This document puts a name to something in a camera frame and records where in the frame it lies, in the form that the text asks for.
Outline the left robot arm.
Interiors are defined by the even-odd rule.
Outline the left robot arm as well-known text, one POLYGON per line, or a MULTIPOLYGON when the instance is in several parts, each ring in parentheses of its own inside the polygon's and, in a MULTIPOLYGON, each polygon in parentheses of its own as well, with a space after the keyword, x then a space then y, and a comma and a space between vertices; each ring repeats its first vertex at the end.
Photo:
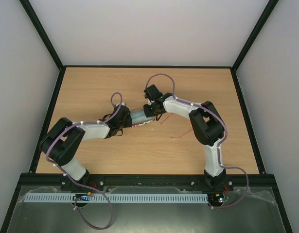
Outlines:
POLYGON ((42 138, 39 149, 64 173, 79 181, 88 173, 75 157, 80 143, 89 139, 110 138, 131 126, 131 112, 124 105, 116 106, 112 114, 95 122, 72 122, 63 117, 42 138))

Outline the light blue cleaning cloth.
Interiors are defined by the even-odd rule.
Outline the light blue cleaning cloth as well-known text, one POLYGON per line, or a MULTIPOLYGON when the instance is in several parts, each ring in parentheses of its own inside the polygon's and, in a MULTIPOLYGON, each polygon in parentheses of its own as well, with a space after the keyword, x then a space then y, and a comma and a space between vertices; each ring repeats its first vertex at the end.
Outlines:
POLYGON ((147 117, 144 113, 143 108, 131 111, 130 116, 131 116, 133 125, 140 124, 147 120, 147 117))

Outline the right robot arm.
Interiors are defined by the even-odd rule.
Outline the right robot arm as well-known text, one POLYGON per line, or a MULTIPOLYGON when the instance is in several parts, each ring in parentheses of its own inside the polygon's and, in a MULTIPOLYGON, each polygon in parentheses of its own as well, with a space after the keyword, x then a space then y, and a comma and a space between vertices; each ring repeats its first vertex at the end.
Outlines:
POLYGON ((146 86, 144 96, 148 99, 148 104, 144 105, 147 117, 159 120, 162 114, 171 113, 190 120, 196 139, 204 146, 206 186, 211 190, 218 189, 226 176, 221 144, 226 138, 227 130, 212 102, 189 102, 172 93, 163 94, 155 85, 146 86))

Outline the flag print glasses case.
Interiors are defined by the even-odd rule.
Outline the flag print glasses case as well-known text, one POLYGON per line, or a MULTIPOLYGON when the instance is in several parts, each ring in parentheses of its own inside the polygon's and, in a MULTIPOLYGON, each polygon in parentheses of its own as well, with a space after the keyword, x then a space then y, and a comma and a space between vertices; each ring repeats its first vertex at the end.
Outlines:
POLYGON ((135 109, 131 111, 131 119, 132 119, 132 128, 139 127, 145 124, 149 124, 155 121, 154 116, 147 117, 145 115, 144 109, 135 109))

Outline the red transparent sunglasses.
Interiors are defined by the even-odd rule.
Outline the red transparent sunglasses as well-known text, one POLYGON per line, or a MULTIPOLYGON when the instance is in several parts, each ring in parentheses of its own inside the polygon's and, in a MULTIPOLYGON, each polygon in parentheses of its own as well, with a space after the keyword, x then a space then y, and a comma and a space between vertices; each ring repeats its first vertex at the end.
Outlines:
POLYGON ((171 139, 180 139, 193 132, 189 120, 174 113, 168 114, 159 124, 171 139))

